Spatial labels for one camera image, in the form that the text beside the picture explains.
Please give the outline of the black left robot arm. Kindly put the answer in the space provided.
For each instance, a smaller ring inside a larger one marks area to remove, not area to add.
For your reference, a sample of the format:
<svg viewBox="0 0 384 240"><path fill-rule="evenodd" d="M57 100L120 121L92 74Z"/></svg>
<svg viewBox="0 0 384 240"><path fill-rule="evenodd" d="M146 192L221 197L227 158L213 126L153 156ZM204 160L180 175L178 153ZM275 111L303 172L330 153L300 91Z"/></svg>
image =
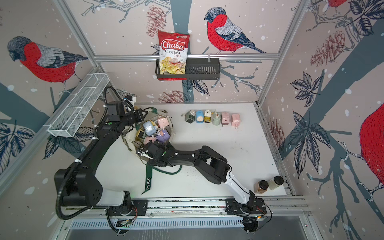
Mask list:
<svg viewBox="0 0 384 240"><path fill-rule="evenodd" d="M117 101L105 101L101 121L93 129L93 139L79 158L65 170L54 175L57 190L56 215L61 220L72 219L94 208L105 208L107 213L121 210L128 214L133 203L128 191L111 190L102 186L96 171L112 144L130 127L141 123L147 111L134 108L132 95L119 97Z"/></svg>

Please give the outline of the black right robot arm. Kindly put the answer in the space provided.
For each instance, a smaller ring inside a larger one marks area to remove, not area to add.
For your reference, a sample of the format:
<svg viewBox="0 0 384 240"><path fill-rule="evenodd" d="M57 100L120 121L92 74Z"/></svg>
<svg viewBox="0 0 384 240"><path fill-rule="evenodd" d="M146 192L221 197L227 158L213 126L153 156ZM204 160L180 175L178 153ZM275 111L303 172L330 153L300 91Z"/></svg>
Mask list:
<svg viewBox="0 0 384 240"><path fill-rule="evenodd" d="M210 183L225 184L233 195L226 206L229 215L267 215L264 201L241 185L234 177L233 168L227 159L208 146L194 151L182 151L171 145L150 142L142 148L137 147L136 154L151 167L194 167Z"/></svg>

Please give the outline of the grey blue sharpener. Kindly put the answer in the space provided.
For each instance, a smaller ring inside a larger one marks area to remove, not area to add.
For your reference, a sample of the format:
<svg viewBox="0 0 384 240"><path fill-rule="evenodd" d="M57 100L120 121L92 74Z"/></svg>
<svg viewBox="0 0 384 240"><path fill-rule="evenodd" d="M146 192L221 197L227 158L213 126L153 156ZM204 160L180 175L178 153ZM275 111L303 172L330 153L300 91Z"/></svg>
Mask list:
<svg viewBox="0 0 384 240"><path fill-rule="evenodd" d="M149 120L143 123L143 129L147 136L153 136L157 132L158 127L152 120Z"/></svg>

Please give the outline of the pink square sharpener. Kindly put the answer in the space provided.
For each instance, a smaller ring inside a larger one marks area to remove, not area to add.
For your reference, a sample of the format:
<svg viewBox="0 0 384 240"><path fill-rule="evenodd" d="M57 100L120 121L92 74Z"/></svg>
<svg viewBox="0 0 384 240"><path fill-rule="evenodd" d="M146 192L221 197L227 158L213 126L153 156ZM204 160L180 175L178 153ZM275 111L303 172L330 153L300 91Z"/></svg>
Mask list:
<svg viewBox="0 0 384 240"><path fill-rule="evenodd" d="M241 123L240 115L237 113L232 114L231 115L231 126L238 129L240 123Z"/></svg>

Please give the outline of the pale green sharpener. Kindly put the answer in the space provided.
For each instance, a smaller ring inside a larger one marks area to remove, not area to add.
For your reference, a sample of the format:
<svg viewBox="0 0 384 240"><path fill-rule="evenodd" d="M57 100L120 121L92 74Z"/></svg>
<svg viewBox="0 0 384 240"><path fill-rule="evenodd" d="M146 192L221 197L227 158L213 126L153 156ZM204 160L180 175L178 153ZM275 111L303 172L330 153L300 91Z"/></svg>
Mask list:
<svg viewBox="0 0 384 240"><path fill-rule="evenodd" d="M218 111L214 111L214 114L213 114L213 125L214 126L219 126L221 124L221 121L222 121L222 115L220 112Z"/></svg>

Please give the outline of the yellow sharpener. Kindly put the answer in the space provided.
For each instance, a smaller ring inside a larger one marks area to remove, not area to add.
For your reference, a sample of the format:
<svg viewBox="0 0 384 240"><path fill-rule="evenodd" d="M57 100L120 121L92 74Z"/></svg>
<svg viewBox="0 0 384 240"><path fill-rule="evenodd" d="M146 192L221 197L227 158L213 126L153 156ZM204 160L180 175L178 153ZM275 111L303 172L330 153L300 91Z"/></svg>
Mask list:
<svg viewBox="0 0 384 240"><path fill-rule="evenodd" d="M210 110L206 110L204 112L204 123L209 124L211 122L211 118L212 118L212 112Z"/></svg>

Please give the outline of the purple sharpener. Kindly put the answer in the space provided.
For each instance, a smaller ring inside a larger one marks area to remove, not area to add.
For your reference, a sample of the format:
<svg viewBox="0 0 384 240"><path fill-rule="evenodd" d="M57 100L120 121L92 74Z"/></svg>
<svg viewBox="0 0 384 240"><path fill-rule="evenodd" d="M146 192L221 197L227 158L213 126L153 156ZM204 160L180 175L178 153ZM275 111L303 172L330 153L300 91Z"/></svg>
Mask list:
<svg viewBox="0 0 384 240"><path fill-rule="evenodd" d="M162 143L166 143L170 138L171 136L166 129L159 130L156 134L157 141Z"/></svg>

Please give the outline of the canvas tote bag green handles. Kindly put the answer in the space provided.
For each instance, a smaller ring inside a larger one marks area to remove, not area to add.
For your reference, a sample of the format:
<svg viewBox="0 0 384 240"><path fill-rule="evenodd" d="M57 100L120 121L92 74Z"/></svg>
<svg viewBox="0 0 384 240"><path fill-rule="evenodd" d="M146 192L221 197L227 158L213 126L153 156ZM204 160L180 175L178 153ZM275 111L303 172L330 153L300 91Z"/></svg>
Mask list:
<svg viewBox="0 0 384 240"><path fill-rule="evenodd" d="M135 113L143 114L143 121L125 127L122 132L122 140L128 150L139 158L146 166L146 180L143 193L151 190L153 172L157 171L165 175L177 175L182 167L175 171L167 171L172 167L164 160L160 160L155 153L150 151L166 150L172 147L170 140L174 136L173 124L167 111L159 112L154 107L136 109Z"/></svg>

